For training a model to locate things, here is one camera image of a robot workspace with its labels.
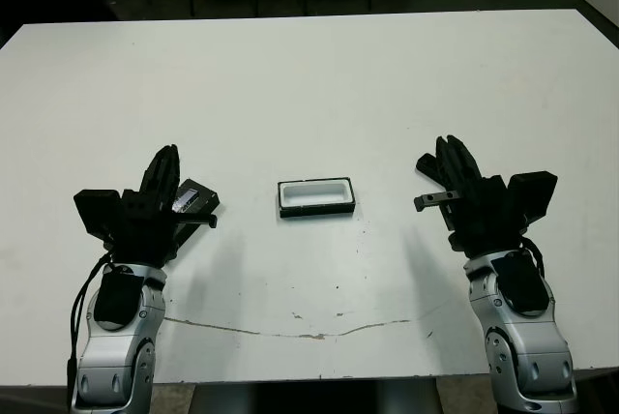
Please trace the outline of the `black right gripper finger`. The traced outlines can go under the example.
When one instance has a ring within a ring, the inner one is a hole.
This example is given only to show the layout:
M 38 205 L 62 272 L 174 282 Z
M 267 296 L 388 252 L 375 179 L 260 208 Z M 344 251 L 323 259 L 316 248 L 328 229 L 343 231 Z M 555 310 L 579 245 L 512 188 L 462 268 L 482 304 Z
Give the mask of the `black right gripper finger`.
M 443 187 L 449 192 L 461 189 L 460 141 L 453 135 L 436 139 L 435 157 Z
M 477 162 L 469 152 L 464 143 L 460 141 L 460 160 L 461 160 L 461 191 L 473 183 L 482 179 L 482 174 Z

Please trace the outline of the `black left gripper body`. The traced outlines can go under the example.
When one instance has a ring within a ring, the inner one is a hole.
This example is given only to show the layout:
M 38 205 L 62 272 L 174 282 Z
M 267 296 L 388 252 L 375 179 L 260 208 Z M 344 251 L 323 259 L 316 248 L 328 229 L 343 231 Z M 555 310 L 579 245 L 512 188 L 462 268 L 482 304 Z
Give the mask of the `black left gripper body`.
M 161 269 L 202 224 L 217 226 L 216 208 L 217 193 L 212 190 L 177 190 L 169 212 L 153 221 L 136 222 L 128 242 L 117 246 L 105 241 L 104 247 L 116 252 L 116 262 Z

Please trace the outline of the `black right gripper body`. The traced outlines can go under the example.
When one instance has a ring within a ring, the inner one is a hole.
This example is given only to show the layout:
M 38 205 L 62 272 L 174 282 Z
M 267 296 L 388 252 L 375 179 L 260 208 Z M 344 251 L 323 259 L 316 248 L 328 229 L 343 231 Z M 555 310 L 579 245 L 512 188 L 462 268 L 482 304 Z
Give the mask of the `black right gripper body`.
M 439 209 L 454 251 L 485 255 L 517 250 L 528 225 L 527 184 L 526 174 L 509 182 L 499 175 L 454 176 L 441 182 L 442 192 L 422 194 L 414 204 L 419 212 Z

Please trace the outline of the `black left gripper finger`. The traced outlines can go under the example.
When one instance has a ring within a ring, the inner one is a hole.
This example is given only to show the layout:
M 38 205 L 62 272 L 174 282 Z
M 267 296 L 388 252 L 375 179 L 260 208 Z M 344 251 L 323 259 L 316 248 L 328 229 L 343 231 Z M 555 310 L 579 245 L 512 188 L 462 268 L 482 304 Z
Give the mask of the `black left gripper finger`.
M 167 201 L 170 182 L 170 146 L 163 146 L 144 172 L 139 192 L 146 198 Z
M 158 194 L 162 206 L 171 206 L 180 181 L 180 158 L 175 144 L 164 146 L 158 153 Z

